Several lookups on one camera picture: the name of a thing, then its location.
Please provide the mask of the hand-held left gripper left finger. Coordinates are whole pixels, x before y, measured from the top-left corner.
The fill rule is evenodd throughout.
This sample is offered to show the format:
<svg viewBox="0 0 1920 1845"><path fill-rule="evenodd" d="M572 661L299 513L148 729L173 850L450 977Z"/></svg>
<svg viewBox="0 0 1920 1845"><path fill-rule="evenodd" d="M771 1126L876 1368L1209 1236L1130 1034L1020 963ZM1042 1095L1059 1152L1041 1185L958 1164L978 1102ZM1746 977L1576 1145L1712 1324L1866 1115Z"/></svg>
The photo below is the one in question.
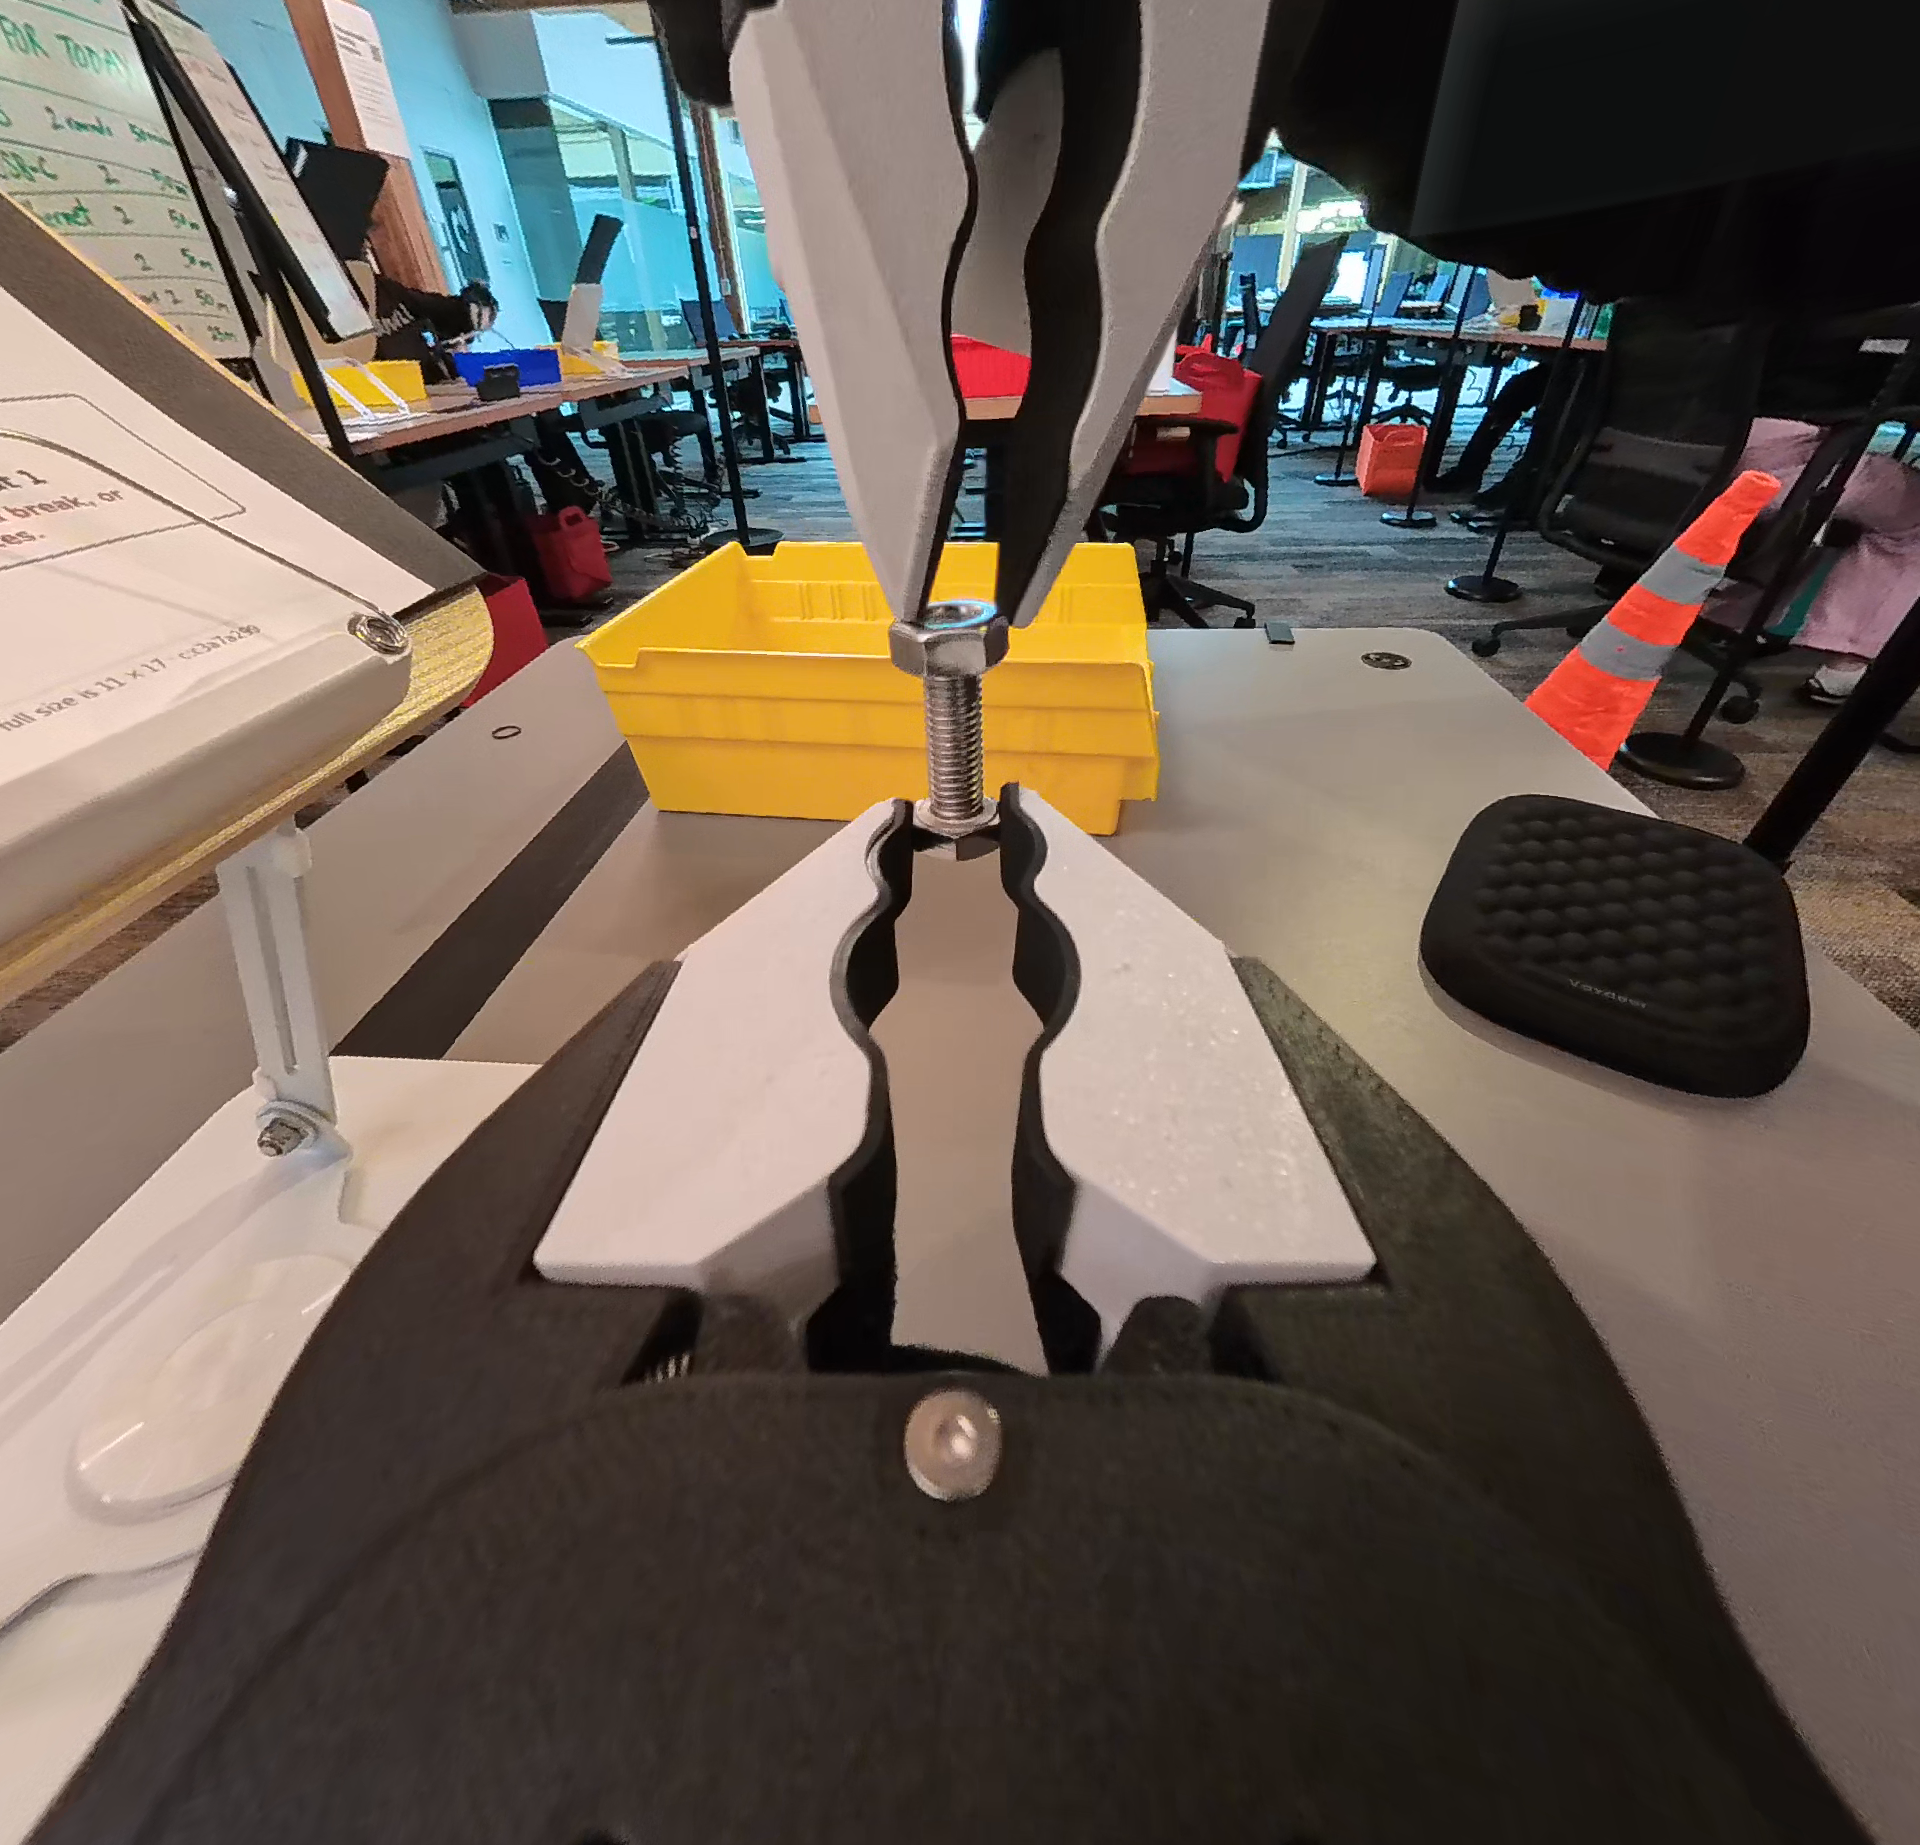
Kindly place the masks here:
<svg viewBox="0 0 1920 1845"><path fill-rule="evenodd" d="M547 1283L759 1301L810 1362L884 1362L897 1309L894 1095L914 804L876 803L673 975L536 1247Z"/></svg>

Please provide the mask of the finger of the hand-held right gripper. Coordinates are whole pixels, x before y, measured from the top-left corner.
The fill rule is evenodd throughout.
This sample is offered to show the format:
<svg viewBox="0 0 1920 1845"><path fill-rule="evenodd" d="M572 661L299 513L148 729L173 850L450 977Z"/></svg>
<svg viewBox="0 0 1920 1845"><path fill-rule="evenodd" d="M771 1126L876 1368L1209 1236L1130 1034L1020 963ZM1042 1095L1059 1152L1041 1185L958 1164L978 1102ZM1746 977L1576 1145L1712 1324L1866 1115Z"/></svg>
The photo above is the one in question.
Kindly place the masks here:
<svg viewBox="0 0 1920 1845"><path fill-rule="evenodd" d="M731 0L731 93L841 485L886 610L917 622L964 458L952 0Z"/></svg>
<svg viewBox="0 0 1920 1845"><path fill-rule="evenodd" d="M952 331L1026 349L996 605L1075 546L1251 164L1272 0L985 0Z"/></svg>

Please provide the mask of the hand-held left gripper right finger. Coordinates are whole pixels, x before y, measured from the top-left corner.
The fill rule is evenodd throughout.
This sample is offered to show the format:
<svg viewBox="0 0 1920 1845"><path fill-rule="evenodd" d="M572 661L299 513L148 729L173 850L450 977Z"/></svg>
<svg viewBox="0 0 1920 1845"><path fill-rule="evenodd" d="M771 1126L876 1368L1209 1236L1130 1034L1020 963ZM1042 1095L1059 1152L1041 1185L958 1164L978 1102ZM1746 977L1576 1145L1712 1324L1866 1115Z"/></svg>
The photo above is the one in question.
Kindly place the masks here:
<svg viewBox="0 0 1920 1845"><path fill-rule="evenodd" d="M1020 1060L1010 1226L1048 1368L1152 1301L1365 1283L1381 1255L1232 950L1026 786L1001 792Z"/></svg>

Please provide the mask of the steel hex bolt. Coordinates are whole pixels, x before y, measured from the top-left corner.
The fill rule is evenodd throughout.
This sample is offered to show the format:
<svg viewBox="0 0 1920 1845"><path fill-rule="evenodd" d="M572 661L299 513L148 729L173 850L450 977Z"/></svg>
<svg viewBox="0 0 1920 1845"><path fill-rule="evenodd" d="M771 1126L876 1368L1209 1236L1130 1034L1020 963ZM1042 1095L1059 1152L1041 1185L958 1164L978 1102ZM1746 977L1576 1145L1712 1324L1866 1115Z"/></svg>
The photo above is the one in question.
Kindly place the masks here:
<svg viewBox="0 0 1920 1845"><path fill-rule="evenodd" d="M1007 643L989 602L936 602L917 622L886 625L894 664L925 692L925 803L942 817L985 804L985 674Z"/></svg>

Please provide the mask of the thin black pole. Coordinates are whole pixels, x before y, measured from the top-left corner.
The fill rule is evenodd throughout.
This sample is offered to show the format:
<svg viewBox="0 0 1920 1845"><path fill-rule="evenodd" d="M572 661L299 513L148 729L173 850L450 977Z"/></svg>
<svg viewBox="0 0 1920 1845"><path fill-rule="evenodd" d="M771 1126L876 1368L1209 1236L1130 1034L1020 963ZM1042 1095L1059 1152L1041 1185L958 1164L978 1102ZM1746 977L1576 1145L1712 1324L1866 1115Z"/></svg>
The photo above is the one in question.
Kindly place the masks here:
<svg viewBox="0 0 1920 1845"><path fill-rule="evenodd" d="M725 458L733 542L743 542L745 557L770 557L777 546L777 530L760 530L760 527L745 522L745 485L743 485L743 454L733 454L733 412L731 412L731 379L725 379L712 279L711 279L701 202L690 188L690 151L686 151L686 105L682 105L682 81L673 72L673 51L664 51L659 32L653 32L653 64L659 64L659 95L664 95L664 120L673 120L682 220L686 220L686 260L690 260L690 285L700 285L700 347L701 347L701 364L711 364L711 397L712 397L712 427L720 427L720 458Z"/></svg>

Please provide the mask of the red office chair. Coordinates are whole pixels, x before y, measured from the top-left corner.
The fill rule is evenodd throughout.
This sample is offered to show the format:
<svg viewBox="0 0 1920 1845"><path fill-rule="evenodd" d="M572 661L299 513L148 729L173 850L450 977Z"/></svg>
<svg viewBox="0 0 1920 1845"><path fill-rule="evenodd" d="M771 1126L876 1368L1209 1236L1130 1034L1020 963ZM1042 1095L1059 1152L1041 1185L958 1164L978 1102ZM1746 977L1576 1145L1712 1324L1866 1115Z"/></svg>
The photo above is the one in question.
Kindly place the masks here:
<svg viewBox="0 0 1920 1845"><path fill-rule="evenodd" d="M1194 537L1268 527L1272 386L1216 349L1177 349L1176 379L1194 391L1194 412L1130 427L1100 513L1115 542L1152 542L1141 571L1152 622L1176 610L1205 625L1205 610L1227 610L1232 625L1253 625L1253 602L1188 580L1188 554Z"/></svg>

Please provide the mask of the white paper notice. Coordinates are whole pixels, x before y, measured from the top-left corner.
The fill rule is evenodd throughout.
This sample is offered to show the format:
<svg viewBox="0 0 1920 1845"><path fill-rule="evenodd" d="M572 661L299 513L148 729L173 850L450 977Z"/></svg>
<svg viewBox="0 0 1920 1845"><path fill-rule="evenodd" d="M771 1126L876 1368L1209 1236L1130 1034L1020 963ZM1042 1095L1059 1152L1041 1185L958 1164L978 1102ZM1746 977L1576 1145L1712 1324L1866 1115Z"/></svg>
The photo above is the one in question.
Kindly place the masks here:
<svg viewBox="0 0 1920 1845"><path fill-rule="evenodd" d="M326 3L336 58L343 58L343 81L344 81L344 105L352 105L352 124L365 133L365 151L404 155L409 138L404 138L404 120L393 105L383 32L378 32L372 9L365 9L352 0L320 0L320 3Z"/></svg>

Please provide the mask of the wooden column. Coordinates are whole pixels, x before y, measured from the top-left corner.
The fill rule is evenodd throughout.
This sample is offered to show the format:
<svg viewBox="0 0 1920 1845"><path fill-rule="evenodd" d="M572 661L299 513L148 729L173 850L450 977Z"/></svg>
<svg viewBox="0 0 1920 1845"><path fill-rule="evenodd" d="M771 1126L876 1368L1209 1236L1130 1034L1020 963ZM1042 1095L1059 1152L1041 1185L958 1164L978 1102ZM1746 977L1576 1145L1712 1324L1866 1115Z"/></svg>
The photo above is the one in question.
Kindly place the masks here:
<svg viewBox="0 0 1920 1845"><path fill-rule="evenodd" d="M326 3L320 0L283 0L299 32L299 51L309 58L309 75L320 87L320 106L326 106L326 132L336 144L356 144L356 124L352 124L352 105L344 105L344 81L343 81L343 58L326 28ZM414 197L414 171L409 171L409 151L388 155L388 177L372 211L372 260L388 279L424 285L424 292L450 292L441 279L441 253L432 241L424 197Z"/></svg>

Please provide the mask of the yellow plastic bin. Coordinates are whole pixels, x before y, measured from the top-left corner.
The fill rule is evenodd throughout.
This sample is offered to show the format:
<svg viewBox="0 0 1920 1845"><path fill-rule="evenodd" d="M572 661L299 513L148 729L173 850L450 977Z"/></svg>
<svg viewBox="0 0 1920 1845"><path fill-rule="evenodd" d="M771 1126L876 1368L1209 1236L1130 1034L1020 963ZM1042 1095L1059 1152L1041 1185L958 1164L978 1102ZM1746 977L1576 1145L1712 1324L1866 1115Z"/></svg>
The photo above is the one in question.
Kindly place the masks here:
<svg viewBox="0 0 1920 1845"><path fill-rule="evenodd" d="M850 820L925 796L925 696L894 664L858 542L733 542L580 647L659 813ZM985 786L1026 786L1083 832L1160 796L1141 569L1083 542L985 681Z"/></svg>

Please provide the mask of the black flat panel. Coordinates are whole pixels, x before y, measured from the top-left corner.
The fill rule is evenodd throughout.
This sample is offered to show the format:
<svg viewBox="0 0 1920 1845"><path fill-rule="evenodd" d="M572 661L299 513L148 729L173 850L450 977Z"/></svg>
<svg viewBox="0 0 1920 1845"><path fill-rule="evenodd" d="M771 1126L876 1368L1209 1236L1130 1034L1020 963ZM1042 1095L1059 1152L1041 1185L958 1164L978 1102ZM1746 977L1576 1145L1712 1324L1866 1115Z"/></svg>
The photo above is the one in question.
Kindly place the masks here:
<svg viewBox="0 0 1920 1845"><path fill-rule="evenodd" d="M365 263L388 155L336 138L286 138L286 171L302 188L302 204L314 211L336 260Z"/></svg>

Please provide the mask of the black display stand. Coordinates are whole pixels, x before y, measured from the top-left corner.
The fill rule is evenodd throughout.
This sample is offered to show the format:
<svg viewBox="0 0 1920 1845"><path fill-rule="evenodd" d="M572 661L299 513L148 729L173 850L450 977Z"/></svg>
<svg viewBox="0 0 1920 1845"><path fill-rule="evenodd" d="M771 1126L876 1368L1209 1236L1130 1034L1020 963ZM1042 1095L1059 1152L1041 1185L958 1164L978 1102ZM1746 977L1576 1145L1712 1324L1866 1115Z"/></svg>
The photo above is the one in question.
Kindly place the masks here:
<svg viewBox="0 0 1920 1845"><path fill-rule="evenodd" d="M320 341L336 347L368 335L372 315L352 273L331 251L326 229L314 220L302 188L292 186L252 95L217 56L209 32L161 0L124 0L124 9L140 58L161 81L161 95L186 111L224 186L234 188L240 229L252 251L252 273L283 325L283 341L309 386L326 441L336 449L336 458L352 465L352 439L331 374L320 364Z"/></svg>

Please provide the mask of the black textured rubber mat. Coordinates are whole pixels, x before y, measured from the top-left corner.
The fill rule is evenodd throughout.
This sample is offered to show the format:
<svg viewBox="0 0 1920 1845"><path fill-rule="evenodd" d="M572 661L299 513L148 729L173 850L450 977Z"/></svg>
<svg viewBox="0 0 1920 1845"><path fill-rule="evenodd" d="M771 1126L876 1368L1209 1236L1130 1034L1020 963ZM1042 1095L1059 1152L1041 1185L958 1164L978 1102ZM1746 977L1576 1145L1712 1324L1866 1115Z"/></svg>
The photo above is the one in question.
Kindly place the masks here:
<svg viewBox="0 0 1920 1845"><path fill-rule="evenodd" d="M1720 832L1593 803L1480 804L1419 959L1465 1010L1697 1100L1763 1100L1811 1037L1792 883Z"/></svg>

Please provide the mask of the red fabric box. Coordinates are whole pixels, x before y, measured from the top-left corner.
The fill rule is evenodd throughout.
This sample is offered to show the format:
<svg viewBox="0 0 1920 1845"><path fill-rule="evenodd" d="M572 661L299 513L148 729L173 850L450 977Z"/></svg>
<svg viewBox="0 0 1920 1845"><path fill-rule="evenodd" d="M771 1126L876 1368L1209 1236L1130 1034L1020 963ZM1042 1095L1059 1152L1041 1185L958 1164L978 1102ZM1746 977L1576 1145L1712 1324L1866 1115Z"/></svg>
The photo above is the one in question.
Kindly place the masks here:
<svg viewBox="0 0 1920 1845"><path fill-rule="evenodd" d="M483 681L465 692L465 711L514 681L531 661L547 656L547 622L527 580L483 571L477 580L494 616L494 656Z"/></svg>

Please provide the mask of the white sheet holder panel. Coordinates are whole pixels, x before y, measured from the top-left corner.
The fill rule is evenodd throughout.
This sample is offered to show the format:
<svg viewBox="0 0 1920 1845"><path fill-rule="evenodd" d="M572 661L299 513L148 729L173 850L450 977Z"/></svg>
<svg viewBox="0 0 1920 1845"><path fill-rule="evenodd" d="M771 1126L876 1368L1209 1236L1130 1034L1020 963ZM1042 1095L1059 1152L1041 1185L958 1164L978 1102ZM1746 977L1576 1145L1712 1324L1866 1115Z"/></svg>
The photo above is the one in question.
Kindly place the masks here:
<svg viewBox="0 0 1920 1845"><path fill-rule="evenodd" d="M3 713L0 937L309 773L409 686L409 633L344 610L292 643L226 625Z"/></svg>

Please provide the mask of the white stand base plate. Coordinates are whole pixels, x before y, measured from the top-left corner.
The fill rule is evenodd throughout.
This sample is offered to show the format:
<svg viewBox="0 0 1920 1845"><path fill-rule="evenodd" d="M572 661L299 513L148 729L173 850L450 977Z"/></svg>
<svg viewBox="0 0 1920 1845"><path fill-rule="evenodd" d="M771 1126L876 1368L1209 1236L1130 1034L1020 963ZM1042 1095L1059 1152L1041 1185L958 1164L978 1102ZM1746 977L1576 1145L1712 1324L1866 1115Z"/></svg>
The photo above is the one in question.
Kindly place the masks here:
<svg viewBox="0 0 1920 1845"><path fill-rule="evenodd" d="M336 1060L344 1138L283 1160L240 1095L3 1314L0 1621L205 1547L356 1260L527 1079Z"/></svg>

